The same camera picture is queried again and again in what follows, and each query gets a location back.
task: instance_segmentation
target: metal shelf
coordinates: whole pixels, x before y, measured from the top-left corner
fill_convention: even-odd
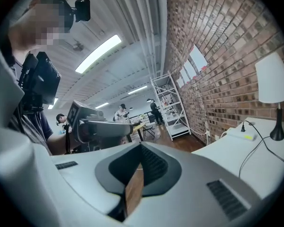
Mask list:
[[[166,121],[167,122],[173,122],[173,121],[175,121],[175,120],[177,120],[178,118],[183,118],[184,117],[184,114],[182,114],[181,116],[178,114],[178,113],[176,113],[176,114],[174,114],[174,115],[167,115],[166,116]]]
[[[176,102],[176,103],[173,103],[173,104],[169,104],[167,106],[163,106],[162,108],[168,108],[168,107],[171,107],[171,106],[174,106],[174,105],[177,105],[177,104],[180,104],[181,102]]]
[[[184,134],[191,134],[190,128],[189,128],[189,124],[188,124],[188,120],[187,120],[187,116],[179,95],[179,92],[176,88],[175,82],[170,74],[170,72],[168,72],[167,74],[161,76],[161,77],[157,77],[154,79],[151,79],[151,85],[154,89],[155,95],[156,95],[156,99],[159,103],[161,112],[162,112],[162,116],[164,118],[164,123],[166,126],[166,129],[169,133],[169,136],[171,138],[171,140],[173,140],[174,137],[178,137],[180,135],[184,135]],[[176,101],[173,104],[169,104],[167,106],[162,105],[160,98],[162,99],[162,97],[165,98],[166,95],[168,94],[172,94],[173,95],[173,101]],[[177,105],[177,111],[179,113],[174,114],[174,115],[170,115],[171,111],[167,112],[167,108],[172,108],[173,106]],[[182,123],[180,123],[180,120],[178,120],[179,118],[183,118],[185,117],[185,122],[187,123],[187,126],[183,125]],[[169,122],[172,121],[177,121],[177,123],[171,124],[169,125]]]
[[[170,127],[170,134],[173,138],[176,137],[175,135],[185,132],[189,133],[189,128],[181,123],[177,123],[173,127]]]

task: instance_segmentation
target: white shelving unit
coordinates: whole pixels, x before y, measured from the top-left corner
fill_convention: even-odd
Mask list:
[[[151,79],[151,85],[171,140],[180,135],[191,134],[180,95],[170,72]]]

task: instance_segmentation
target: power strip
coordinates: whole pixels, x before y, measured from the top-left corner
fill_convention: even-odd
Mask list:
[[[253,129],[246,129],[245,132],[241,132],[241,129],[230,128],[227,131],[227,135],[249,141],[254,141],[257,137],[257,134],[253,132]]]

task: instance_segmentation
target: ceiling light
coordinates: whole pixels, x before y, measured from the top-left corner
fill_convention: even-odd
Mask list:
[[[77,67],[76,72],[83,73],[88,67],[92,65],[97,59],[104,55],[111,48],[121,43],[119,36],[114,35],[110,39],[106,40],[97,49],[95,49],[81,64]]]
[[[53,101],[53,105],[55,105],[55,103],[58,101],[57,98],[55,98],[55,100]],[[48,105],[48,108],[47,109],[52,109],[53,108],[53,105]]]
[[[102,107],[104,107],[105,105],[108,105],[108,103],[101,104],[101,105],[99,105],[98,107],[95,107],[95,109],[102,108]]]
[[[136,90],[134,90],[134,91],[129,92],[128,94],[132,94],[132,93],[138,92],[138,91],[140,91],[140,90],[142,90],[142,89],[144,89],[144,88],[147,88],[147,86],[143,86],[143,87],[141,87],[141,88],[138,88],[138,89],[136,89]]]

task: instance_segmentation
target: white table lamp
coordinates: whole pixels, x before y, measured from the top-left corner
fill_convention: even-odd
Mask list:
[[[283,140],[282,109],[284,101],[284,63],[277,52],[271,53],[256,63],[259,87],[259,101],[262,103],[278,103],[276,125],[270,133],[273,140]]]

